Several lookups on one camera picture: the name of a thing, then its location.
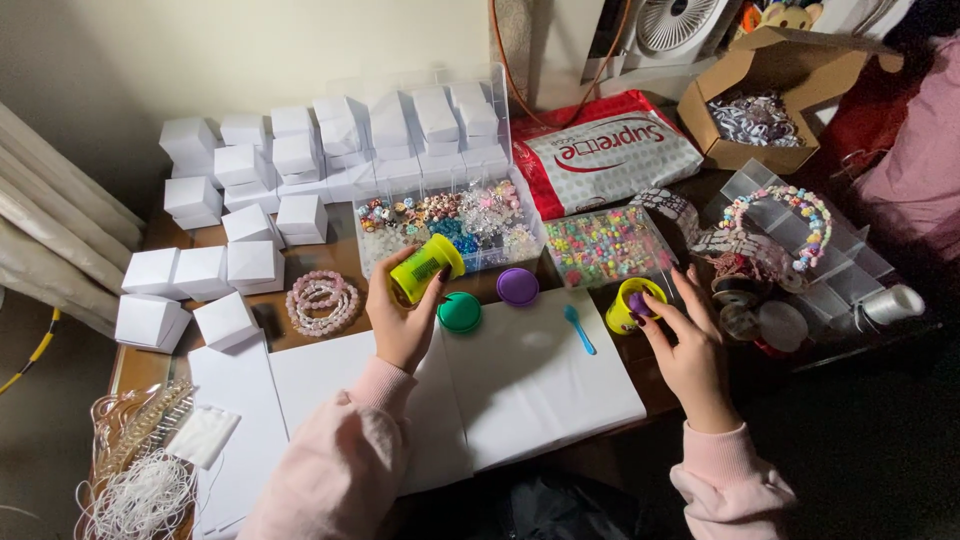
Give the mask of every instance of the curtain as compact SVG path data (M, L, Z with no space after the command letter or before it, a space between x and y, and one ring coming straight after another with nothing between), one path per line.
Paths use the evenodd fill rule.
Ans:
M144 225L0 104L0 284L113 337Z
M530 38L533 30L533 10L535 0L495 0L496 18L503 41L503 53L510 65L510 74L514 78L516 90L527 99L530 87ZM496 36L490 29L490 60L502 61L496 46ZM526 114L516 104L514 96L508 99L512 116Z

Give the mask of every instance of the white paper sheet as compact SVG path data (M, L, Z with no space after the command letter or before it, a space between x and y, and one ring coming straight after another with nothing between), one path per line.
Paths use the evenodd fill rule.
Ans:
M201 347L189 355L196 405L241 416L220 457L198 475L197 532L208 540L231 537L215 531L253 509L288 443L263 331L229 351Z
M414 374L407 401L412 454L400 495L441 487L472 476L467 441L438 329ZM287 429L292 435L317 405L350 388L376 346L367 331L270 355Z
M595 356L564 319L580 313ZM492 304L471 334L444 332L474 471L542 454L646 417L584 290L541 293L527 308Z

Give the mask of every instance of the pink sleeve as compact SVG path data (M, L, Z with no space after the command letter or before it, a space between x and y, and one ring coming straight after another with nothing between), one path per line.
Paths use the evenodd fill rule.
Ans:
M697 540L786 537L780 510L796 498L777 470L756 457L746 424L708 435L684 422L684 462L670 480L687 502L686 523Z
M294 434L238 540L373 538L403 480L403 411L416 384L372 356L353 389Z

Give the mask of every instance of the green play-doh lid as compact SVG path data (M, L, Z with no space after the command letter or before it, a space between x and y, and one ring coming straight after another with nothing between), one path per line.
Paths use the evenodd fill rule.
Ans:
M480 301L466 292L451 292L447 301L437 307L440 324L455 333L467 333L480 324L483 310Z

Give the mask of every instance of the yellow cable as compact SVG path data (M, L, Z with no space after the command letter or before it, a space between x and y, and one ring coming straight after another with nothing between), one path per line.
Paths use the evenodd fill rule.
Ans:
M30 355L30 359L27 360L26 365L20 368L20 371L13 374L13 377L10 377L10 380L8 380L6 384L0 386L0 395L3 395L3 393L7 391L7 388L10 388L17 379L23 377L23 374L27 373L27 370L34 367L34 362L40 359L43 352L47 350L47 345L50 345L50 340L54 338L54 332L57 330L57 322L59 320L60 310L54 307L54 314L50 319L50 328L47 329L47 333L43 335L43 339L41 339L40 344L36 346L34 353Z

